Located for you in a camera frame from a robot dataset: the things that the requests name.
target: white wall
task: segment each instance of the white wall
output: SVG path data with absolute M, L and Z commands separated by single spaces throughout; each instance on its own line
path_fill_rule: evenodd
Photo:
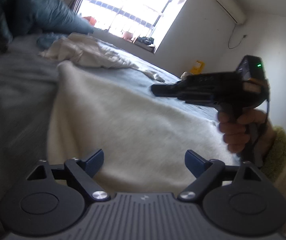
M 195 60 L 204 61 L 205 68 L 215 66 L 233 26 L 214 0 L 187 0 L 155 54 L 108 33 L 93 36 L 180 76 Z
M 235 34 L 234 43 L 243 34 L 248 38 L 238 48 L 227 50 L 215 70 L 234 70 L 246 54 L 262 57 L 271 87 L 270 118 L 274 125 L 286 129 L 286 18 L 252 14 L 246 25 L 238 28 Z

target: teal blanket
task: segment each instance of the teal blanket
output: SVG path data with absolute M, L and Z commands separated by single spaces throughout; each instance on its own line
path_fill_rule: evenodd
M 74 14 L 61 0 L 0 0 L 0 39 L 7 43 L 12 37 L 38 29 L 70 34 L 93 33 L 88 21 Z

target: mattress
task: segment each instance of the mattress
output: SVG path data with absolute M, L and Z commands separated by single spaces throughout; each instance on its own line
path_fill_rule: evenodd
M 37 35 L 17 37 L 10 44 L 9 52 L 0 55 L 0 198 L 39 159 L 46 159 L 47 130 L 57 92 L 58 62 L 38 55 L 37 38 Z M 156 71 L 166 83 L 179 80 L 125 51 L 119 50 L 119 53 Z M 175 98 L 154 97 L 150 86 L 159 82 L 134 69 L 82 69 L 197 117 L 216 119 L 215 109 L 187 105 Z

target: yellow box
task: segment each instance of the yellow box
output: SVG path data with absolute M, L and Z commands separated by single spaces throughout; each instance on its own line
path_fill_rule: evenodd
M 204 68 L 204 62 L 197 60 L 195 61 L 194 66 L 192 67 L 192 69 L 190 70 L 190 73 L 192 74 L 200 74 Z

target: ribbed gray surface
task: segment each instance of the ribbed gray surface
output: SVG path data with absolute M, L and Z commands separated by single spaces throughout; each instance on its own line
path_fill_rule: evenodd
M 9 235 L 5 240 L 29 239 Z M 43 240 L 282 240 L 280 235 L 244 238 L 220 231 L 204 219 L 194 204 L 171 193 L 118 193 L 95 203 L 79 224 Z

